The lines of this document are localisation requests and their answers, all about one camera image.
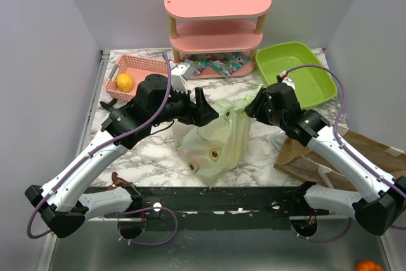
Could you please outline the avocado print plastic bag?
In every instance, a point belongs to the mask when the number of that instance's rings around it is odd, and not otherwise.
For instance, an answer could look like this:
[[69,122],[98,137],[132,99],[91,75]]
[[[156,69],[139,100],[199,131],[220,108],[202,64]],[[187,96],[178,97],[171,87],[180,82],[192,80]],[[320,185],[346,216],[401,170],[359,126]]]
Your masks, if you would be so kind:
[[253,93],[236,100],[218,100],[213,109],[219,117],[206,126],[174,123],[172,132],[177,154],[205,186],[215,186],[242,160],[252,122],[244,109],[264,87],[260,84]]

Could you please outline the brown paper bag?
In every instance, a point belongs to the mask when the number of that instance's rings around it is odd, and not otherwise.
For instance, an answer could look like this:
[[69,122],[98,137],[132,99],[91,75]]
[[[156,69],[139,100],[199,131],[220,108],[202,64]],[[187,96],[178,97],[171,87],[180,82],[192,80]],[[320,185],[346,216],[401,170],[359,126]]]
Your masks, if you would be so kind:
[[[395,178],[405,176],[405,153],[374,141],[343,125],[339,134],[368,160]],[[286,138],[274,168],[301,181],[315,182],[324,187],[355,191],[356,188],[323,157],[299,142]]]

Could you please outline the cherry mint candy packet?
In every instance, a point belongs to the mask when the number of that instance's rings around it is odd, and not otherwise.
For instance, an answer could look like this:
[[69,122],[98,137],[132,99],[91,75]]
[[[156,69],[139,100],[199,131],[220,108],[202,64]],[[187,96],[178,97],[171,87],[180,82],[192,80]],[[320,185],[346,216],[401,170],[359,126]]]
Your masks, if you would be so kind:
[[196,77],[209,65],[207,57],[202,54],[185,55],[180,62],[189,63],[193,67],[193,76]]

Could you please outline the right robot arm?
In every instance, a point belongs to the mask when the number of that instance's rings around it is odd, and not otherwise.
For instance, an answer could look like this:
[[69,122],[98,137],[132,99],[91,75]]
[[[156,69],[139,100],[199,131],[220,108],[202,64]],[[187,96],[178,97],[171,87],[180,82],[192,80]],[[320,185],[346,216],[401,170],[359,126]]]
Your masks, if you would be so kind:
[[323,209],[345,215],[381,236],[405,211],[405,177],[395,178],[364,157],[315,110],[303,110],[293,87],[275,83],[261,88],[244,109],[247,116],[277,126],[323,157],[356,188],[354,192],[309,184],[292,198],[299,215]]

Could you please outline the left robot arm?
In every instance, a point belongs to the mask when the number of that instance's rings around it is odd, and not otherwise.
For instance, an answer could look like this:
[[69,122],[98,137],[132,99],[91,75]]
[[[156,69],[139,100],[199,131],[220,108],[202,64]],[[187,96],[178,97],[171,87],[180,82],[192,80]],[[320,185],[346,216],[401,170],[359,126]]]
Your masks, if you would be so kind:
[[127,217],[140,212],[141,195],[125,183],[113,190],[85,193],[115,160],[150,136],[152,126],[177,120],[205,126],[219,114],[208,104],[202,88],[176,91],[171,78],[150,74],[139,83],[135,97],[113,110],[90,144],[60,174],[43,186],[31,185],[25,196],[43,222],[59,238],[73,234],[87,220],[112,213]]

